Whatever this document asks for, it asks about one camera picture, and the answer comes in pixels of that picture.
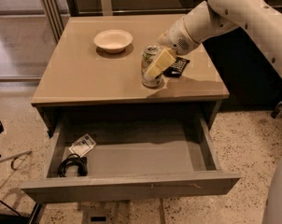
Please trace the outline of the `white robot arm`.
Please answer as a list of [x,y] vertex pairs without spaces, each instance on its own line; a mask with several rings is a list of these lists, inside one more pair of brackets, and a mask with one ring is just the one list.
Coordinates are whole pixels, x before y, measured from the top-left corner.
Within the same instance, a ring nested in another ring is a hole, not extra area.
[[[282,78],[282,14],[264,0],[205,0],[173,23],[158,42],[185,55],[206,39],[242,28]],[[268,191],[262,224],[282,224],[282,157]]]

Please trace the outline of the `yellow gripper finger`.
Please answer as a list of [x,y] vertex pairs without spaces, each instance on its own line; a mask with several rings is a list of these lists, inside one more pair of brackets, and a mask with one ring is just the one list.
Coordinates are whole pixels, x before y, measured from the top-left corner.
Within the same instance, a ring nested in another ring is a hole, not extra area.
[[155,78],[176,61],[176,52],[172,49],[162,49],[146,71],[146,78]]
[[157,42],[160,46],[167,47],[167,33],[164,32],[157,38]]

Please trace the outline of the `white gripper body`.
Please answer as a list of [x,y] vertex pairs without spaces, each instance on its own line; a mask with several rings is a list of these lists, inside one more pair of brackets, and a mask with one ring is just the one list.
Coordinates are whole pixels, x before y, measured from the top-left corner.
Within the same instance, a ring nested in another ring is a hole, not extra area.
[[179,55],[186,55],[199,47],[187,32],[185,18],[182,17],[174,22],[165,32],[165,44]]

